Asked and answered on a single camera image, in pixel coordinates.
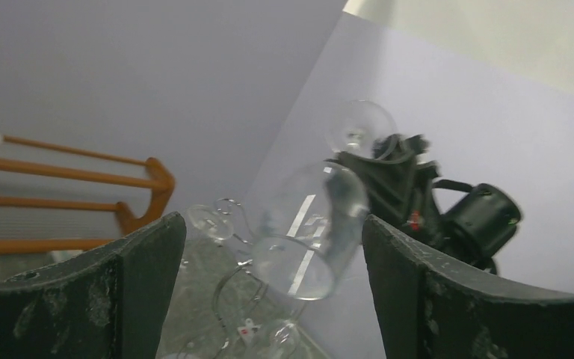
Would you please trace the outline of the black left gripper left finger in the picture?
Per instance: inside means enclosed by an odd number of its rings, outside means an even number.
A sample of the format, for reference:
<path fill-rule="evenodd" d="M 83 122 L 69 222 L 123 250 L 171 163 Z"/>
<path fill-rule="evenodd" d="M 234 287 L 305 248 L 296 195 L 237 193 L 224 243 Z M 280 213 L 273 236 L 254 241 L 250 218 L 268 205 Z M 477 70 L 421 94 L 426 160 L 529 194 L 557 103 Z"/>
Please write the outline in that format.
<path fill-rule="evenodd" d="M 154 358 L 186 234 L 172 212 L 0 281 L 0 358 Z"/>

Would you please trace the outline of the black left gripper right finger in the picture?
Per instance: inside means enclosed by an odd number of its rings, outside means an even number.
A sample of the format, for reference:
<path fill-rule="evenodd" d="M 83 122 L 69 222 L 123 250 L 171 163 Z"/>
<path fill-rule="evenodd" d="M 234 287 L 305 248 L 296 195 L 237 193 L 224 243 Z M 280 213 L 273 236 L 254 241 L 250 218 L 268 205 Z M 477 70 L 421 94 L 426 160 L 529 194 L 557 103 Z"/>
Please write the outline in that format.
<path fill-rule="evenodd" d="M 388 358 L 574 358 L 574 294 L 481 271 L 374 215 L 362 243 Z"/>

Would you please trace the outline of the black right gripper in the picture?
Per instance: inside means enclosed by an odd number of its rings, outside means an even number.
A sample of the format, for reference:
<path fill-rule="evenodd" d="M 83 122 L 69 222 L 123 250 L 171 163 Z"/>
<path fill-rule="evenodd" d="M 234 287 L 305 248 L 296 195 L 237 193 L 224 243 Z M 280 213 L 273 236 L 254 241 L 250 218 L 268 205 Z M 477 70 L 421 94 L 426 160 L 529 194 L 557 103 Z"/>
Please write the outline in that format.
<path fill-rule="evenodd" d="M 393 134 L 376 141 L 373 159 L 341 152 L 330 161 L 359 177 L 372 215 L 423 244 L 443 248 L 443 219 L 433 195 L 433 182 L 441 173 L 438 162 L 421 159 L 427 149 L 422 135 Z"/>

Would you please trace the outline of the clear small wine glass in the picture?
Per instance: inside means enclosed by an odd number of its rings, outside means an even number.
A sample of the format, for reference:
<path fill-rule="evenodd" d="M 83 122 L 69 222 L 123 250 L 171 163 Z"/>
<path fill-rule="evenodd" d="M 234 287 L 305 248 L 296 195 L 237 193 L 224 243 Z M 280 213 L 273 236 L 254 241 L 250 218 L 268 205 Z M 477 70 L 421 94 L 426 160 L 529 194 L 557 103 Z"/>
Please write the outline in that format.
<path fill-rule="evenodd" d="M 370 206 L 357 174 L 340 162 L 382 159 L 394 147 L 392 115 L 376 102 L 343 102 L 327 123 L 334 158 L 312 162 L 284 179 L 264 203 L 251 251 L 252 273 L 302 301 L 330 296 L 350 264 Z"/>

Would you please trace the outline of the clear stemmed wine glass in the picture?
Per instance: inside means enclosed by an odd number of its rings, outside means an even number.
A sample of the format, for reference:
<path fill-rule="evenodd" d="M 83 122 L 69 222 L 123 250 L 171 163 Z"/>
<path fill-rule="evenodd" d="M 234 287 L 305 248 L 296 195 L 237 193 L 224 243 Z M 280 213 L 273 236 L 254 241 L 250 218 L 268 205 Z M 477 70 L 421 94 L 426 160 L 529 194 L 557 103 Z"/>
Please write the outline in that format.
<path fill-rule="evenodd" d="M 186 213 L 190 223 L 214 243 L 221 244 L 234 234 L 232 222 L 209 206 L 193 205 Z"/>

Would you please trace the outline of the clear tall flute glass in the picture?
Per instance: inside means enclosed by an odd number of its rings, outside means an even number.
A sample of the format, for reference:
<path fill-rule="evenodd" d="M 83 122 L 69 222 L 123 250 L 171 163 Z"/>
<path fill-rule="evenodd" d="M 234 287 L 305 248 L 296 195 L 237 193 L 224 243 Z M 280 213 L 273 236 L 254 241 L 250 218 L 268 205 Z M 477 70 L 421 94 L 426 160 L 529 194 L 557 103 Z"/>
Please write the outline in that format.
<path fill-rule="evenodd" d="M 290 358 L 300 345 L 300 332 L 292 320 L 278 319 L 265 326 L 263 358 Z"/>

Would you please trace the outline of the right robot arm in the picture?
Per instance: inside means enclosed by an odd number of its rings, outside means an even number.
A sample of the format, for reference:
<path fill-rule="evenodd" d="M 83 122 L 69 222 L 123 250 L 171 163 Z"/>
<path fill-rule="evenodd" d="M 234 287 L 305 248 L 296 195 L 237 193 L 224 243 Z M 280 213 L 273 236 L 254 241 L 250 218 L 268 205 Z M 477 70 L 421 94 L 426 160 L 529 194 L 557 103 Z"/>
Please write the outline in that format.
<path fill-rule="evenodd" d="M 390 135 L 373 158 L 348 152 L 333 162 L 365 185 L 371 213 L 409 237 L 477 269 L 497 274 L 494 255 L 518 230 L 522 213 L 500 188 L 443 179 L 435 161 L 423 162 L 422 135 Z"/>

